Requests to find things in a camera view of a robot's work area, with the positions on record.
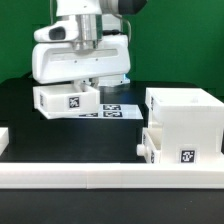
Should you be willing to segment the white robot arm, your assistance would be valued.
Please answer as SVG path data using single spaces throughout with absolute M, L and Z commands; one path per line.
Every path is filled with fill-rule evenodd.
M 121 24 L 148 0 L 56 0 L 58 20 L 34 32 L 33 78 L 41 84 L 89 80 L 115 84 L 130 70 Z

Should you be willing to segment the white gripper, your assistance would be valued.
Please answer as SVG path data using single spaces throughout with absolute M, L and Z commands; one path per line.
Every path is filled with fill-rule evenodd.
M 33 77 L 41 84 L 90 78 L 90 86 L 97 88 L 98 77 L 127 74 L 129 70 L 125 35 L 104 36 L 96 49 L 88 50 L 76 50 L 71 42 L 37 44 L 32 54 Z M 74 88 L 83 92 L 79 81 L 74 82 Z

